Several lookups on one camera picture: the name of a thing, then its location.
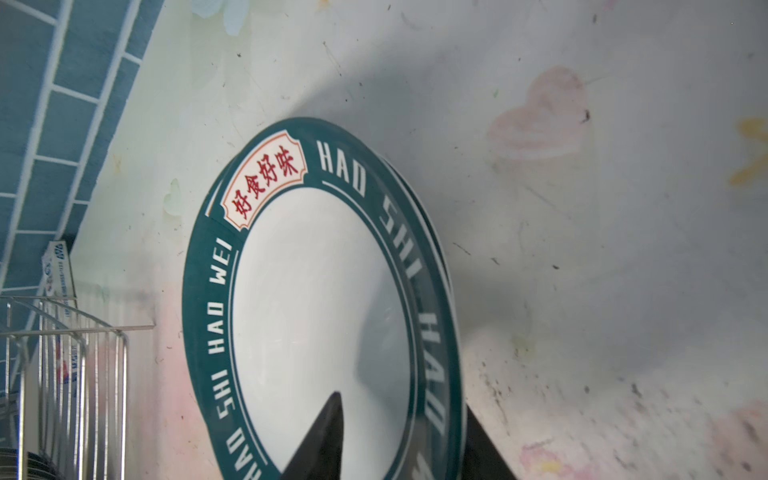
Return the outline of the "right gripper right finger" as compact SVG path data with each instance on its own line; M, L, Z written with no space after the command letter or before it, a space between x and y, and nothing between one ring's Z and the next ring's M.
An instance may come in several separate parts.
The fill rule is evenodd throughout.
M470 407L467 407L463 480L516 480Z

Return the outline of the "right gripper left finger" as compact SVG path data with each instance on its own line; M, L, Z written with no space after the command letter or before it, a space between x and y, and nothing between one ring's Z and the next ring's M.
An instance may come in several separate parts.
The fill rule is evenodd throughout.
M333 392L281 474L281 480L339 480L344 442L341 393Z

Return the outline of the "green rim plate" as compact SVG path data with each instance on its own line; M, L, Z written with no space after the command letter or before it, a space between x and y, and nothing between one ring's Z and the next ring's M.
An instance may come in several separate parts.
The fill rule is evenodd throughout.
M444 255L444 252L443 252L443 249L442 249L442 245L441 245L440 239L439 239L439 237L437 235L437 231L436 231L436 229L435 229L435 227L434 227L434 225L433 225L433 223L431 221L431 218L429 217L426 209L424 208L423 203L421 202L421 200L419 199L418 195L413 190L411 185L408 183L408 181L395 169L395 167L388 161L388 159L383 157L383 156L380 156L380 160L384 164L386 164L387 167L393 172L393 174L400 180L400 182L403 184L405 190L410 195L410 198L414 201L417 209L420 212L420 215L421 215L422 219L424 220L424 223L426 225L426 229L429 231L431 239L432 239L432 241L434 243L436 256L438 257L438 259L440 261L440 264L441 264L441 267L443 269L443 272L445 273L447 283L448 283L450 288L453 288L452 279L451 279L451 276L450 276L450 271L449 271L449 268L448 268L448 265L447 265L447 262L446 262L446 259L445 259L445 255Z
M329 396L344 479L457 479L459 330L400 180L330 122L268 126L221 171L192 229L188 371L221 475L277 479Z

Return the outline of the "metal wire dish rack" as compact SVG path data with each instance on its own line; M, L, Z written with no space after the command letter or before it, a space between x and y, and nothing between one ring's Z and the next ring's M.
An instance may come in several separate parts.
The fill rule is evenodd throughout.
M1 298L1 476L123 479L128 335L71 298Z

